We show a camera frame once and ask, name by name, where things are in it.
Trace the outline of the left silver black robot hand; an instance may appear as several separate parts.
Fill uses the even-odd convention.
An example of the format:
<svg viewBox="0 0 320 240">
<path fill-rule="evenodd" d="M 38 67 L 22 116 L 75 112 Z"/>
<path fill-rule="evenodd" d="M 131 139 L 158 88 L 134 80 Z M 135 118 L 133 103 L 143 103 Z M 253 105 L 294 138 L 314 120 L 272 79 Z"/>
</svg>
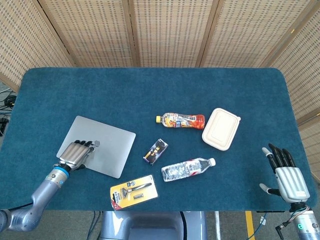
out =
<svg viewBox="0 0 320 240">
<path fill-rule="evenodd" d="M 100 146 L 100 142 L 76 140 L 70 143 L 58 160 L 58 167 L 67 172 L 86 168 L 86 160 Z"/>
</svg>

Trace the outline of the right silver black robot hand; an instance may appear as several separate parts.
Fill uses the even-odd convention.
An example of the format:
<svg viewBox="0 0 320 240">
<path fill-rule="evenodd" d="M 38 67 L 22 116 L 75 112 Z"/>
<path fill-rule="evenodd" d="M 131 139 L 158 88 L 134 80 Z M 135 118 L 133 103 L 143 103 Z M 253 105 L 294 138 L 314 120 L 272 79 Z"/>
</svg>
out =
<svg viewBox="0 0 320 240">
<path fill-rule="evenodd" d="M 259 187 L 268 195 L 280 196 L 286 203 L 305 203 L 310 198 L 310 192 L 301 170 L 296 166 L 291 153 L 273 144 L 261 150 L 267 157 L 276 178 L 278 188 L 271 188 L 263 183 Z"/>
</svg>

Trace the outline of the grey laptop computer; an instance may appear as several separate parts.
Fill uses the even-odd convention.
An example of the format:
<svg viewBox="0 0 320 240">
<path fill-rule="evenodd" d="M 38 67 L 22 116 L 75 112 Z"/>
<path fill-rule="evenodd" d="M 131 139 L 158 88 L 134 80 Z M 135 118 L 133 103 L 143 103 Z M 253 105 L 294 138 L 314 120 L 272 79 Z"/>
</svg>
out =
<svg viewBox="0 0 320 240">
<path fill-rule="evenodd" d="M 120 178 L 136 134 L 89 118 L 76 116 L 56 156 L 76 140 L 99 141 L 100 145 L 84 161 L 86 168 Z"/>
</svg>

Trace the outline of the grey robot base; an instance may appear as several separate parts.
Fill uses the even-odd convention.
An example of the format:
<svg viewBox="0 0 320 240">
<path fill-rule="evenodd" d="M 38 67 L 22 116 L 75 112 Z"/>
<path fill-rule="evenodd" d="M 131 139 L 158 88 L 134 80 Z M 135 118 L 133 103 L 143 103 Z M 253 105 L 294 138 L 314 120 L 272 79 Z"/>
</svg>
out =
<svg viewBox="0 0 320 240">
<path fill-rule="evenodd" d="M 105 211 L 98 240 L 208 240 L 203 211 Z"/>
</svg>

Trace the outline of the small black purple carton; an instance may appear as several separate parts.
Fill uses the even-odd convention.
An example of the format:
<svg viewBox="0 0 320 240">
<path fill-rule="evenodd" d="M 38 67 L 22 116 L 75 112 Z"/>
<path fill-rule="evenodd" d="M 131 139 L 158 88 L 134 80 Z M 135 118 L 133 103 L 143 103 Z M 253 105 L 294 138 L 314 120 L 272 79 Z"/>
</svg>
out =
<svg viewBox="0 0 320 240">
<path fill-rule="evenodd" d="M 167 149 L 168 144 L 159 138 L 149 149 L 146 155 L 143 157 L 143 160 L 148 164 L 153 165 L 162 153 Z"/>
</svg>

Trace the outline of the yellow razor blister pack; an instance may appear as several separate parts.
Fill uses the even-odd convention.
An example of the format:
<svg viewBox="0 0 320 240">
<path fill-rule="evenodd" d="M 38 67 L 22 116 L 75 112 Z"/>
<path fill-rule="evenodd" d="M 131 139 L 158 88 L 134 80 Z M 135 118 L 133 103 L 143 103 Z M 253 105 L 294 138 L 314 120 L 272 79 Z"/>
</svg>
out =
<svg viewBox="0 0 320 240">
<path fill-rule="evenodd" d="M 110 202 L 114 211 L 157 198 L 158 191 L 153 175 L 146 175 L 110 188 Z"/>
</svg>

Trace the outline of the beige lidded food container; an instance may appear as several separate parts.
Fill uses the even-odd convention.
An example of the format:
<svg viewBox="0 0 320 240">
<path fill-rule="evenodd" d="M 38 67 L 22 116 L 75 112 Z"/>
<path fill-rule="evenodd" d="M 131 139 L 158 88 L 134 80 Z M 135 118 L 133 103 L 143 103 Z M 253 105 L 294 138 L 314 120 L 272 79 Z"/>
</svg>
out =
<svg viewBox="0 0 320 240">
<path fill-rule="evenodd" d="M 226 151 L 233 142 L 240 121 L 240 116 L 215 108 L 202 132 L 202 140 L 220 151 Z"/>
</svg>

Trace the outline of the clear plastic water bottle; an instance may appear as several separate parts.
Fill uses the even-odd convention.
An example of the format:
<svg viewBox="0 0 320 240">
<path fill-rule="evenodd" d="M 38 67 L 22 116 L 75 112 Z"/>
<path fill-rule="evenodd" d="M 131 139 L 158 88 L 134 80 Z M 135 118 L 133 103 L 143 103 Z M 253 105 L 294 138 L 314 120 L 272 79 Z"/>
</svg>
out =
<svg viewBox="0 0 320 240">
<path fill-rule="evenodd" d="M 198 157 L 192 160 L 164 166 L 161 168 L 161 174 L 165 182 L 172 182 L 202 174 L 209 167 L 214 167 L 215 165 L 216 160 L 214 158 L 204 159 Z"/>
</svg>

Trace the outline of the orange iced tea bottle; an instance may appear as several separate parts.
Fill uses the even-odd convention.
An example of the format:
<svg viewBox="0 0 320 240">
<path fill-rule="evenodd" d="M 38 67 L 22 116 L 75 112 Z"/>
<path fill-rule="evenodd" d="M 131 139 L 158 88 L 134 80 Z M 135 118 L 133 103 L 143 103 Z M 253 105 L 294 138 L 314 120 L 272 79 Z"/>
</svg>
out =
<svg viewBox="0 0 320 240">
<path fill-rule="evenodd" d="M 155 122 L 167 128 L 194 128 L 202 130 L 205 127 L 205 116 L 202 114 L 187 115 L 174 112 L 166 112 L 162 116 L 157 115 Z"/>
</svg>

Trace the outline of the blue carpet table cover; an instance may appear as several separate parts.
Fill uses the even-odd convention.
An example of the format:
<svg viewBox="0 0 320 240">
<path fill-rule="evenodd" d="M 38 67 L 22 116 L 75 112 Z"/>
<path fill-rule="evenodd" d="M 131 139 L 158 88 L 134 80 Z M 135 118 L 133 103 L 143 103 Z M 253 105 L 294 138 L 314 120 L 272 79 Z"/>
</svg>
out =
<svg viewBox="0 0 320 240">
<path fill-rule="evenodd" d="M 220 151 L 194 128 L 166 128 L 157 115 L 209 117 L 216 108 L 241 118 L 230 148 Z M 76 116 L 136 134 L 120 179 L 81 169 L 48 204 L 51 210 L 110 211 L 110 188 L 153 175 L 158 197 L 133 211 L 287 211 L 262 147 L 288 150 L 317 204 L 317 191 L 283 74 L 275 68 L 66 68 L 28 70 L 22 79 L 0 149 L 0 209 L 29 203 L 57 163 Z M 143 157 L 158 140 L 168 144 L 151 165 Z M 165 182 L 161 169 L 196 158 L 215 166 Z"/>
</svg>

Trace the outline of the woven rattan folding screen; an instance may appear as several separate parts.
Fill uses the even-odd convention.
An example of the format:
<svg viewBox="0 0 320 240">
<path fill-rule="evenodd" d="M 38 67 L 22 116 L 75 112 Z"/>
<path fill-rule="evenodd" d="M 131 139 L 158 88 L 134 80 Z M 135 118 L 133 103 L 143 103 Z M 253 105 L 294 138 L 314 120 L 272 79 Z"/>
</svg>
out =
<svg viewBox="0 0 320 240">
<path fill-rule="evenodd" d="M 273 67 L 320 183 L 320 0 L 0 0 L 0 89 L 35 67 Z"/>
</svg>

